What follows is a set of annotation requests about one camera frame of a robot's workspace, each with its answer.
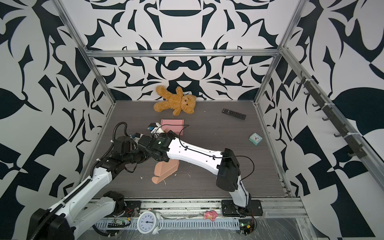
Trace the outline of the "peach cardboard box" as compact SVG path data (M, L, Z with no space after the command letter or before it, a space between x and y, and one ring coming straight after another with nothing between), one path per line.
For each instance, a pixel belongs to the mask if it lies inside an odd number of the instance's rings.
M179 160L170 159L168 162L158 162L155 166L154 177L152 177L152 182L154 184L159 184L167 177L174 174L179 168Z

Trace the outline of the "pink cardboard box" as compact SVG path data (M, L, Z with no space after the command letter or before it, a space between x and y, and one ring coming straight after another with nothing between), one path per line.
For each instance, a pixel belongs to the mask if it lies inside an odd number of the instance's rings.
M164 132L173 131L176 135L182 135L184 128L184 120L178 119L162 119L161 128Z

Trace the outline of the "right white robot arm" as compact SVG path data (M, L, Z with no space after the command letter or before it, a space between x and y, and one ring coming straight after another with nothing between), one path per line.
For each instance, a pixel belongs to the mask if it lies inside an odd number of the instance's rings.
M232 150L203 149L182 141L173 133L152 137L141 135L136 142L142 152L159 162L179 160L211 172L217 176L216 186L230 193L235 206L244 210L249 207L251 197L243 184L240 163Z

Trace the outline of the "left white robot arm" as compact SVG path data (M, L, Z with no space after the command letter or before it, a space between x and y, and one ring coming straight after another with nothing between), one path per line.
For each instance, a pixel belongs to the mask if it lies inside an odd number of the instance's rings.
M126 213L125 197L109 191L95 204L89 201L123 170L127 164L139 164L148 159L140 151L135 133L117 137L113 132L111 146L93 165L90 175L74 190L47 210L38 209L30 218L28 240L76 240L102 218Z

